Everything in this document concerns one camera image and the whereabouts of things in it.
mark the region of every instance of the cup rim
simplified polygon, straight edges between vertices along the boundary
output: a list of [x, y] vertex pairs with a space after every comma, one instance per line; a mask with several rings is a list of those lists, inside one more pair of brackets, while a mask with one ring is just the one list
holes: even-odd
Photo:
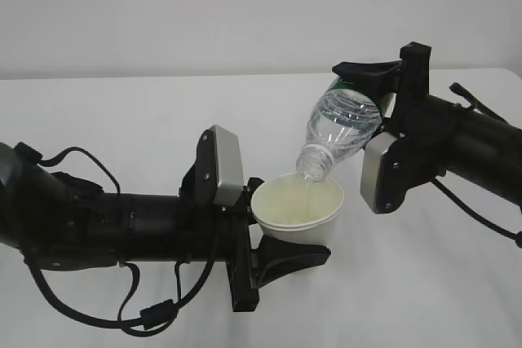
[[272, 229], [275, 229], [275, 230], [278, 230], [278, 231], [302, 231], [302, 230], [306, 230], [306, 229], [311, 228], [311, 227], [319, 226], [322, 223], [324, 223], [324, 222], [326, 222], [326, 221], [328, 221], [328, 220], [330, 220], [332, 218], [335, 218], [338, 215], [338, 212], [343, 207], [343, 203], [344, 203], [344, 189], [341, 187], [341, 185], [339, 185], [339, 183], [335, 179], [333, 179], [331, 177], [327, 177], [327, 179], [329, 181], [332, 181], [337, 186], [337, 188], [341, 191], [341, 201], [340, 201], [338, 207], [336, 209], [334, 209], [330, 214], [327, 214], [326, 216], [323, 216], [322, 218], [319, 218], [319, 219], [316, 219], [316, 220], [312, 220], [311, 222], [298, 223], [298, 224], [269, 223], [269, 222], [265, 222], [264, 220], [260, 219], [255, 214], [254, 208], [252, 207], [252, 204], [253, 204], [256, 192], [261, 187], [263, 187], [265, 184], [270, 183], [270, 181], [278, 179], [278, 178], [288, 177], [290, 175], [296, 175], [296, 173], [287, 173], [287, 174], [280, 175], [279, 177], [272, 178], [271, 180], [269, 180], [269, 181], [267, 181], [265, 183], [262, 183], [255, 190], [254, 194], [252, 195], [252, 198], [250, 199], [250, 207], [252, 208], [252, 215], [254, 216], [255, 221], [260, 226], [265, 226], [265, 227], [272, 228]]

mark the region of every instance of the bottle mouth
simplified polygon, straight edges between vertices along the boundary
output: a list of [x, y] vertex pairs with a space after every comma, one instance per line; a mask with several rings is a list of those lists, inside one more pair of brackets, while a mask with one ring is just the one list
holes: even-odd
[[324, 181], [333, 165], [331, 153], [319, 144], [304, 146], [295, 164], [298, 173], [312, 182]]

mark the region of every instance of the cable connector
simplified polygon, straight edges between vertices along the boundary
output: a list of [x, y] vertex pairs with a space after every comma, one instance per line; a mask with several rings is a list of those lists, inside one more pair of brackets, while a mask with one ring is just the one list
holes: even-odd
[[178, 316], [179, 308], [172, 299], [158, 303], [139, 312], [145, 330], [171, 321]]

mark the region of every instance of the plastic bottle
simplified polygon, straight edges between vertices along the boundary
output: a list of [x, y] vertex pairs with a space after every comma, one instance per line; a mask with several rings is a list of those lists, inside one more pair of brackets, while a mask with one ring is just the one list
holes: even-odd
[[381, 125], [381, 112], [389, 100], [379, 108], [353, 89], [353, 84], [337, 78], [312, 110], [306, 143], [296, 162], [306, 180], [323, 181], [336, 164], [363, 148]]

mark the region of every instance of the green bottle label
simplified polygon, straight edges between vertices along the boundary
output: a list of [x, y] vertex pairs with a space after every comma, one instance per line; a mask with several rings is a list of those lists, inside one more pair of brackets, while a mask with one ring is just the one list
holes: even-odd
[[390, 106], [390, 102], [392, 101], [392, 94], [384, 95], [378, 102], [375, 102], [374, 99], [369, 97], [367, 94], [365, 94], [365, 89], [358, 86], [357, 84], [350, 82], [350, 81], [344, 81], [340, 77], [334, 80], [334, 82], [331, 84], [331, 86], [328, 88], [327, 91], [332, 90], [353, 90], [358, 93], [363, 94], [365, 97], [372, 100], [372, 102], [377, 106], [378, 112], [381, 113], [381, 117], [384, 117], [384, 113], [386, 113], [388, 107]]

